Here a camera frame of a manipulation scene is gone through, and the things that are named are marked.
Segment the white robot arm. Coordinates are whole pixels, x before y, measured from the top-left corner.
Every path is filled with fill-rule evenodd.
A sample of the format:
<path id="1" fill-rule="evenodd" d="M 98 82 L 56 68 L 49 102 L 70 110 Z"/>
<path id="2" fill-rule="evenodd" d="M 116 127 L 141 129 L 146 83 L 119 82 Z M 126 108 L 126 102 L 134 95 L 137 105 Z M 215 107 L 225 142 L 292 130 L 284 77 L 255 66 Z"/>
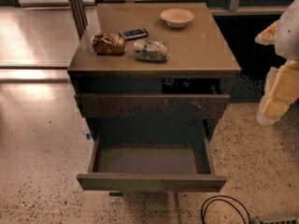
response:
<path id="1" fill-rule="evenodd" d="M 270 68 L 256 116 L 260 124 L 272 125 L 299 99 L 299 0 L 260 32 L 255 42 L 273 45 L 276 55 L 286 60 L 280 68 Z"/>

